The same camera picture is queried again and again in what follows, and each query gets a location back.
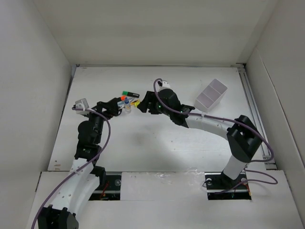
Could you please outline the yellow highlighter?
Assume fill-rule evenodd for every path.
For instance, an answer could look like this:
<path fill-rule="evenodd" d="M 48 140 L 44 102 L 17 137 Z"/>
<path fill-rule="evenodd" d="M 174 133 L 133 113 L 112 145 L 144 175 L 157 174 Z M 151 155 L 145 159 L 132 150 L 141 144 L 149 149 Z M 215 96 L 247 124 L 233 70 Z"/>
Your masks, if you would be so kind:
<path fill-rule="evenodd" d="M 134 102 L 133 105 L 134 105 L 135 107 L 137 107 L 139 104 L 140 104 L 140 101 L 136 101 L 136 102 Z"/>

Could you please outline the small glue bottle blue cap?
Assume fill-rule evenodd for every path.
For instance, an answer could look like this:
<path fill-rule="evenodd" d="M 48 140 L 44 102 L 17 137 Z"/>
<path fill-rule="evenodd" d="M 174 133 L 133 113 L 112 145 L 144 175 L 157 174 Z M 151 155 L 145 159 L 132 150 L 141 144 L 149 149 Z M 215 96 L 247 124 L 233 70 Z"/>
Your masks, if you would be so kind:
<path fill-rule="evenodd" d="M 125 111 L 127 113 L 131 112 L 131 103 L 129 101 L 129 98 L 127 98 L 127 97 L 125 97 L 125 99 L 124 99 L 124 107 L 125 107 Z"/>

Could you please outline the green highlighter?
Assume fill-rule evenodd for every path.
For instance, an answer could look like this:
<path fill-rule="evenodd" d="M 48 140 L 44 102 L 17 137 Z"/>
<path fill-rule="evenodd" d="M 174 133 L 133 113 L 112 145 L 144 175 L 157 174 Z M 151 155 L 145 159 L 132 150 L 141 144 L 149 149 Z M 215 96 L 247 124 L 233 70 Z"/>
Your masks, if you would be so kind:
<path fill-rule="evenodd" d="M 128 91 L 123 91 L 122 95 L 129 96 L 129 97 L 134 97 L 134 98 L 139 98 L 140 97 L 139 94 L 133 93 L 133 92 L 128 92 Z"/>

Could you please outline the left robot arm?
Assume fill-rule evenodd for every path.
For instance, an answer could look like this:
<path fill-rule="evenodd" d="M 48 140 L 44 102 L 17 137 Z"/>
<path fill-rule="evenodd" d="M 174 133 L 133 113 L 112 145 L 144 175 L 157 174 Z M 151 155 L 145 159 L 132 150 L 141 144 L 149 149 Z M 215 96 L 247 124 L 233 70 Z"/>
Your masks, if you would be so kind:
<path fill-rule="evenodd" d="M 48 195 L 39 208 L 32 228 L 77 229 L 78 219 L 91 195 L 106 185 L 105 168 L 97 166 L 100 154 L 106 148 L 100 146 L 104 124 L 119 116 L 120 98 L 97 102 L 90 107 L 86 99 L 80 99 L 72 107 L 86 118 L 78 126 L 78 143 L 71 169 L 67 177 Z"/>

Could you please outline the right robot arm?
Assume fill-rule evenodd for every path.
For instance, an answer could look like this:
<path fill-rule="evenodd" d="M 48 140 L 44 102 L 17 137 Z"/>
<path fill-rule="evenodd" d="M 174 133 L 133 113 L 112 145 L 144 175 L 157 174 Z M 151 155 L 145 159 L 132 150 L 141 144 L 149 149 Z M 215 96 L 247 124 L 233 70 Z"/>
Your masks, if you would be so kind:
<path fill-rule="evenodd" d="M 232 155 L 221 174 L 216 177 L 219 189 L 234 187 L 241 180 L 240 173 L 251 162 L 262 143 L 253 132 L 257 129 L 247 116 L 241 115 L 232 124 L 226 124 L 218 119 L 208 119 L 202 114 L 190 115 L 195 108 L 180 103 L 172 89 L 163 89 L 156 94 L 147 91 L 137 108 L 143 113 L 164 114 L 176 125 L 203 130 L 227 140 Z"/>

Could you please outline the blue utility knife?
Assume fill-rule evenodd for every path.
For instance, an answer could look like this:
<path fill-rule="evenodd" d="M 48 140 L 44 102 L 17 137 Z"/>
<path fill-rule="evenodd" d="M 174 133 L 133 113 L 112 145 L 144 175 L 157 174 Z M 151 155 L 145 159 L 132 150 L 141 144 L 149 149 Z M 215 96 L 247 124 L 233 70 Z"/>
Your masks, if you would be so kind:
<path fill-rule="evenodd" d="M 117 103 L 118 106 L 123 106 L 124 104 L 125 104 L 124 101 L 119 101 L 119 102 Z"/>

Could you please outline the white divided container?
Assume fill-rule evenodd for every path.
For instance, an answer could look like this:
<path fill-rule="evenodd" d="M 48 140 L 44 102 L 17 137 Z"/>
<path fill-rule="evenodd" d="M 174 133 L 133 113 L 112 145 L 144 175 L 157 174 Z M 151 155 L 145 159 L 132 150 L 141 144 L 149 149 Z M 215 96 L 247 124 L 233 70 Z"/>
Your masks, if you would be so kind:
<path fill-rule="evenodd" d="M 222 82 L 213 79 L 196 97 L 194 107 L 204 113 L 212 111 L 220 103 L 227 89 Z"/>

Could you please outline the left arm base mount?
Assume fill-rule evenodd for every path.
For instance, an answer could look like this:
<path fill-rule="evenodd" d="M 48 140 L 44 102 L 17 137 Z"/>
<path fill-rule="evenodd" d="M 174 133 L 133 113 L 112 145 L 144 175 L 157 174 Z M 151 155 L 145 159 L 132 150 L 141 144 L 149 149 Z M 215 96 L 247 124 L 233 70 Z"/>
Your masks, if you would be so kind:
<path fill-rule="evenodd" d="M 112 173 L 106 175 L 106 181 L 91 195 L 89 201 L 117 201 L 121 196 L 122 174 Z"/>

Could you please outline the aluminium rail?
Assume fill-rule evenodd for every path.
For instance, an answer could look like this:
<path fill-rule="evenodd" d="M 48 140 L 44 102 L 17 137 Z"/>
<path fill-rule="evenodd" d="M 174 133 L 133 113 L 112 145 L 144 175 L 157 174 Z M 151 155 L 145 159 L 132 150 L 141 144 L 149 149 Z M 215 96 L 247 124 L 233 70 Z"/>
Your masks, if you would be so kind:
<path fill-rule="evenodd" d="M 255 102 L 254 94 L 252 92 L 244 64 L 238 64 L 237 69 L 238 69 L 238 73 L 239 73 L 239 76 L 241 79 L 241 83 L 244 88 L 244 92 L 245 92 L 245 96 L 246 96 L 246 99 L 247 99 L 247 102 L 249 105 L 250 113 L 253 118 L 252 122 L 256 126 L 257 131 L 267 141 L 267 136 L 265 134 L 262 119 L 260 117 L 259 110 L 258 110 L 258 107 Z M 270 150 L 264 142 L 262 142 L 262 144 L 261 144 L 260 151 L 262 153 L 262 157 L 264 160 L 267 160 L 270 158 L 270 156 L 271 156 Z M 265 164 L 265 167 L 267 170 L 277 170 L 278 169 L 274 159 L 269 162 L 265 162 L 264 164 Z"/>

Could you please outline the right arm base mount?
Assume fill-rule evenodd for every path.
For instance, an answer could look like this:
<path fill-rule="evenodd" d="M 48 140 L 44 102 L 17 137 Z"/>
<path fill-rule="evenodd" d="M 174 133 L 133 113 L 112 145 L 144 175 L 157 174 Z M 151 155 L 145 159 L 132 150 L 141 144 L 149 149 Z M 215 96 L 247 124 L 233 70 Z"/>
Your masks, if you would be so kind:
<path fill-rule="evenodd" d="M 240 182 L 247 179 L 245 172 L 231 180 L 221 172 L 205 173 L 203 187 L 206 188 L 208 200 L 251 200 L 250 189 L 247 184 Z"/>

